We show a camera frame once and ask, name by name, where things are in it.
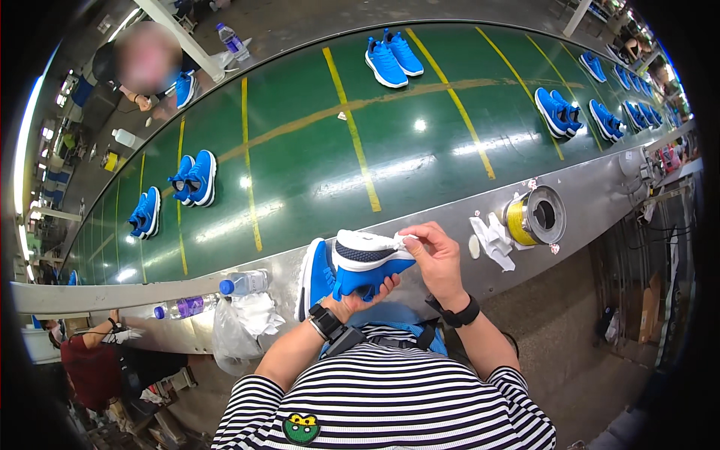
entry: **black wristwatch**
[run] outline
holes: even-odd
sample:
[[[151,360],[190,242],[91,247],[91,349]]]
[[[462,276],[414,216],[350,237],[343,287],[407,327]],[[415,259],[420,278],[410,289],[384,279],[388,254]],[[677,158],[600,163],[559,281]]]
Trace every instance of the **black wristwatch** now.
[[[436,299],[432,294],[428,295],[428,298],[425,299],[425,303],[430,305],[430,307],[432,307],[435,311],[439,312],[443,317],[443,320],[445,320],[445,323],[450,325],[452,328],[460,328],[463,325],[470,325],[477,315],[480,314],[480,304],[477,302],[475,297],[470,294],[467,296],[470,297],[470,303],[464,310],[458,312],[457,314],[452,311],[444,310],[438,299]]]
[[[318,331],[326,341],[332,343],[339,338],[346,329],[346,326],[328,308],[315,303],[310,308],[310,324]]]

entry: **metal canister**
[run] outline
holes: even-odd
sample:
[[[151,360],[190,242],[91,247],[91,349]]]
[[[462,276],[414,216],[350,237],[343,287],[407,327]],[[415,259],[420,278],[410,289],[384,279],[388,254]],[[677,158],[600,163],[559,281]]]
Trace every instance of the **metal canister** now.
[[[565,217],[565,205],[550,186],[513,199],[503,213],[513,239],[524,246],[556,243],[565,232]]]

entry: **white glove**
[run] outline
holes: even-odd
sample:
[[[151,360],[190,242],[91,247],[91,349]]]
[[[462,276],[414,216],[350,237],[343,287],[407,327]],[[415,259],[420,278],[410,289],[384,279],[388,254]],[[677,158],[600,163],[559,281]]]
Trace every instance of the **white glove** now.
[[[123,343],[128,339],[137,339],[143,336],[143,330],[137,328],[128,328],[125,331],[118,331],[117,333],[110,333],[103,338],[105,343]]]

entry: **red shirt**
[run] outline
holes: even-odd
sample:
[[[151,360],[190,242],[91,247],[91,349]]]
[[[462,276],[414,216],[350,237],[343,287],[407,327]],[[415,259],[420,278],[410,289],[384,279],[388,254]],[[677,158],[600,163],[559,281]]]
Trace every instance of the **red shirt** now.
[[[87,348],[82,336],[73,336],[60,345],[60,360],[85,408],[105,410],[109,399],[120,396],[120,364],[109,344]]]

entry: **hand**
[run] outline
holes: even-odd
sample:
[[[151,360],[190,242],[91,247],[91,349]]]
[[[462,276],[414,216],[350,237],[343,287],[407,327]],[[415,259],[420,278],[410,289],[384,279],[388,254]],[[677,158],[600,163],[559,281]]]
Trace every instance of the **hand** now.
[[[418,240],[402,241],[415,257],[423,275],[423,281],[438,299],[443,309],[460,312],[467,306],[469,297],[460,279],[460,246],[450,239],[435,222],[414,225],[401,230],[401,235],[415,235]]]
[[[400,275],[393,274],[392,278],[385,277],[383,284],[380,284],[380,293],[372,298],[371,302],[364,302],[359,295],[353,292],[350,295],[344,295],[342,301],[338,302],[330,294],[321,301],[324,308],[328,308],[333,312],[342,323],[347,323],[350,316],[358,311],[365,311],[377,303],[380,303],[392,290],[400,285]]]
[[[150,99],[142,95],[138,95],[135,97],[135,103],[137,103],[140,107],[140,111],[150,111],[150,108],[153,106],[153,104],[150,102]]]

